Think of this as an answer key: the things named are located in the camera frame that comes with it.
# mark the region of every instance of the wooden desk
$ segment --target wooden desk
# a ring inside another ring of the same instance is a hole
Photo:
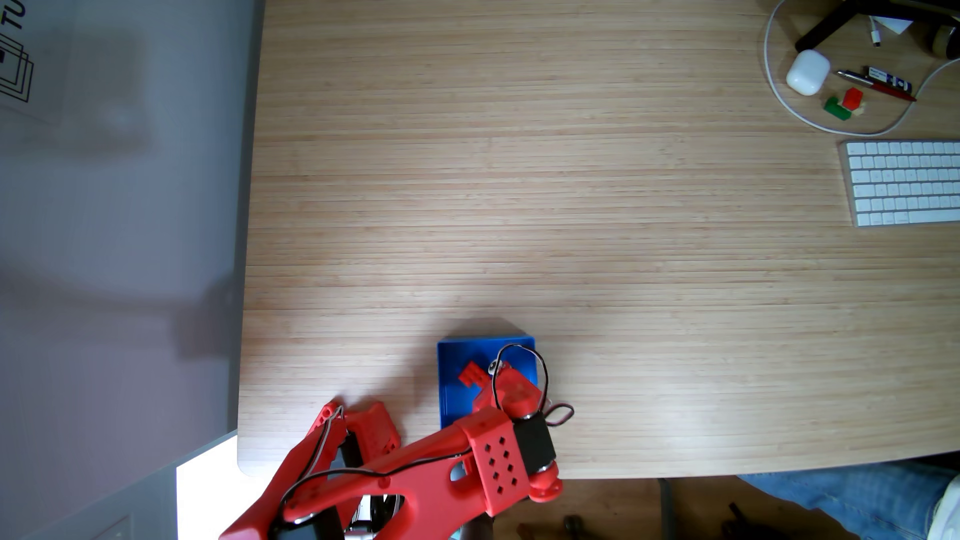
[[[383,400],[406,441],[435,430],[435,343],[497,317],[577,406],[554,431],[567,478],[960,449],[960,227],[852,227],[843,137],[762,78],[773,4],[271,0],[244,470],[275,467],[337,395]],[[830,7],[782,14],[781,80]],[[820,50],[915,83],[938,63],[885,34],[874,49],[856,19]],[[958,90],[960,66],[895,135],[957,138]],[[826,91],[783,91],[830,122]],[[867,100],[843,126],[903,105]]]

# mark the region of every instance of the jeans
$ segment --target jeans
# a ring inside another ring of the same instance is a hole
[[[863,540],[925,540],[955,471],[894,461],[740,478],[774,497],[820,508]]]

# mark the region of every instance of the wire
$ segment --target wire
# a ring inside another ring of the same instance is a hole
[[[543,359],[543,356],[540,355],[536,350],[527,347],[526,345],[521,345],[519,343],[508,343],[500,348],[496,353],[496,359],[493,361],[493,373],[491,373],[491,390],[493,391],[493,403],[496,405],[496,408],[503,410],[503,407],[500,406],[500,397],[496,394],[496,376],[500,374],[500,366],[503,365],[503,360],[500,358],[503,356],[503,352],[511,347],[519,347],[524,351],[528,351],[533,356],[537,357],[537,360],[540,361],[540,365],[543,366],[543,392],[540,394],[540,404],[537,406],[538,412],[543,412],[543,406],[546,405],[546,391],[550,387],[550,373],[546,369],[546,360]]]
[[[404,463],[403,465],[400,465],[399,467],[395,468],[393,471],[388,471],[386,473],[381,473],[373,469],[364,469],[360,467],[338,467],[336,469],[327,469],[325,471],[320,471],[319,473],[312,473],[294,482],[294,484],[291,485],[290,488],[288,488],[286,492],[283,493],[283,497],[280,497],[280,510],[282,510],[283,506],[285,506],[287,502],[290,501],[290,498],[293,497],[293,494],[295,491],[297,491],[297,488],[299,488],[300,486],[304,485],[306,482],[312,479],[318,479],[320,477],[328,477],[330,475],[363,475],[365,477],[383,478],[383,477],[388,477],[390,475],[395,475],[397,473],[401,473],[403,471],[406,471],[407,469],[411,469],[419,465],[426,465],[427,463],[434,463],[436,461],[443,461],[445,459],[454,459],[457,457],[463,457],[464,455],[470,454],[471,452],[473,452],[473,448],[467,447],[466,450],[463,450],[456,454],[438,455],[436,457],[421,457],[420,459],[414,459],[409,463]],[[295,520],[295,522],[301,522],[303,519],[304,518],[298,518],[297,520]]]
[[[565,409],[568,409],[570,412],[567,412],[567,414],[565,414],[563,418],[561,418],[556,422],[550,422],[549,420],[547,420],[546,425],[551,428],[555,428],[556,426],[562,426],[563,424],[566,424],[566,421],[573,418],[574,413],[576,413],[576,410],[574,410],[573,405],[568,403],[556,403],[550,406],[550,408],[546,409],[543,412],[543,416],[549,417],[550,414],[552,414],[553,411],[557,410],[558,408],[565,408]]]
[[[326,437],[330,435],[330,420],[333,420],[338,416],[344,416],[343,405],[338,406],[336,410],[333,411],[333,414],[331,414],[330,417],[324,421],[324,433],[317,438],[317,446],[313,447],[313,454],[310,455],[310,459],[307,460],[306,466],[303,467],[303,470],[300,471],[299,475],[297,475],[297,479],[302,479],[307,472],[313,470],[313,468],[317,466],[317,460],[320,459],[320,449],[326,445]]]
[[[558,408],[566,408],[569,410],[569,412],[567,412],[567,414],[560,420],[556,422],[547,422],[546,425],[551,428],[555,428],[556,426],[562,426],[563,424],[566,424],[566,422],[569,419],[573,418],[573,415],[576,413],[576,410],[573,408],[573,405],[568,403],[552,404],[552,406],[550,406],[546,410],[543,410],[543,407],[547,403],[547,397],[546,397],[547,390],[550,388],[550,372],[547,371],[546,369],[546,360],[544,360],[543,356],[541,356],[540,353],[538,353],[535,349],[531,349],[530,347],[527,347],[526,345],[521,345],[519,343],[508,343],[503,347],[501,347],[500,350],[496,353],[496,359],[494,359],[493,363],[491,364],[492,373],[491,373],[490,385],[491,385],[491,390],[493,391],[493,403],[496,405],[496,408],[503,410],[503,407],[500,406],[499,396],[497,396],[497,393],[496,393],[496,376],[499,375],[500,368],[503,365],[503,360],[501,359],[503,357],[503,352],[509,349],[510,347],[519,347],[520,349],[523,349],[524,351],[531,353],[533,356],[536,356],[537,360],[540,361],[540,365],[543,367],[543,392],[540,394],[540,405],[538,405],[537,407],[537,412],[543,413],[543,416],[546,417],[546,416],[550,416],[550,414],[553,411],[557,410]]]
[[[849,135],[849,136],[881,136],[881,135],[887,135],[888,133],[898,128],[900,124],[903,122],[903,120],[906,118],[906,115],[910,112],[910,110],[913,109],[913,106],[916,105],[917,102],[915,101],[910,102],[910,105],[906,106],[906,109],[903,110],[903,113],[900,115],[900,118],[897,118],[897,121],[891,124],[890,127],[884,130],[880,130],[878,132],[859,133],[859,132],[845,132],[843,130],[834,130],[826,126],[821,126],[816,122],[807,120],[806,118],[801,116],[798,112],[793,110],[792,107],[787,105],[785,101],[783,101],[783,97],[780,95],[780,92],[777,90],[777,85],[774,84],[773,75],[770,74],[770,59],[768,58],[768,50],[770,49],[770,46],[769,46],[770,45],[770,28],[773,26],[773,23],[774,23],[774,15],[777,14],[777,10],[780,9],[780,6],[782,6],[784,2],[786,2],[786,0],[780,0],[780,2],[777,4],[774,10],[770,13],[770,18],[767,19],[767,30],[763,35],[763,68],[766,70],[767,83],[770,85],[770,89],[774,91],[774,95],[777,97],[777,100],[780,101],[780,104],[783,105],[783,107],[787,109],[791,114],[793,114],[797,118],[800,118],[800,120],[803,121],[806,125],[813,128],[817,128],[818,130],[821,130],[821,131],[832,133],[832,134]],[[947,61],[941,64],[940,67],[934,69],[933,72],[927,75],[926,79],[924,79],[924,81],[920,83],[920,86],[917,87],[917,93],[915,94],[915,97],[920,97],[920,92],[924,91],[924,87],[926,86],[926,84],[929,83],[930,80],[933,79],[938,73],[940,73],[940,71],[943,68],[957,61],[960,61],[960,59]]]

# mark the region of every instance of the logo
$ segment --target logo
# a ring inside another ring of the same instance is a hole
[[[0,92],[24,103],[30,101],[34,63],[19,41],[0,34]]]

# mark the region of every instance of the blue box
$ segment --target blue box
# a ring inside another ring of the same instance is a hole
[[[474,384],[466,387],[457,379],[467,366],[467,362],[475,362],[486,373],[496,354],[508,343],[536,348],[536,340],[529,335],[450,337],[437,342],[441,429],[473,412],[473,399],[480,393],[480,388]],[[531,355],[529,351],[511,347],[503,352],[501,359],[522,373],[527,380],[537,384],[537,357]]]

